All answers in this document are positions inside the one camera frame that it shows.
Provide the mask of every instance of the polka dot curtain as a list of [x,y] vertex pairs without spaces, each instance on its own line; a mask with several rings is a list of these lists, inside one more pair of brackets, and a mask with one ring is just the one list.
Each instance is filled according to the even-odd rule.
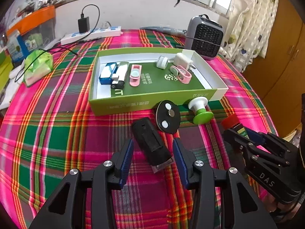
[[232,0],[221,53],[243,72],[265,57],[279,0]]

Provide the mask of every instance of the power adapter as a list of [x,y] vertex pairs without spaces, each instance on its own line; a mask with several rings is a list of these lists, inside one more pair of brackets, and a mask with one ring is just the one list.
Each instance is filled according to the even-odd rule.
[[78,30],[79,33],[86,33],[90,30],[89,17],[84,17],[83,13],[80,15],[80,19],[78,19]]

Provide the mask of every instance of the pink plastic holder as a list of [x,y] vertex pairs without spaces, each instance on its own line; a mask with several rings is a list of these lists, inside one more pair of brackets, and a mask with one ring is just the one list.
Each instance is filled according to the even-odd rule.
[[133,87],[139,86],[141,80],[142,65],[133,64],[130,71],[129,84]]
[[172,65],[170,67],[170,71],[178,78],[178,80],[183,84],[189,84],[192,74],[190,74],[185,68],[181,65],[177,67]]

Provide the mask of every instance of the cabinet door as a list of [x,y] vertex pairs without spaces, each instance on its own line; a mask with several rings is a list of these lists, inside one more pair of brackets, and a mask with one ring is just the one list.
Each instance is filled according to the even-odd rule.
[[302,28],[302,20],[289,0],[279,0],[266,57],[258,56],[243,76],[261,99],[272,89],[287,67]]
[[291,61],[263,99],[281,137],[288,135],[300,124],[302,93],[305,93],[305,25]]

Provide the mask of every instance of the portable heater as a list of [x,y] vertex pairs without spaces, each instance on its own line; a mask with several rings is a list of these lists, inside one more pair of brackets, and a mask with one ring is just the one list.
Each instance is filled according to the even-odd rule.
[[184,48],[211,60],[217,56],[223,36],[221,25],[211,21],[207,15],[195,16],[190,20]]

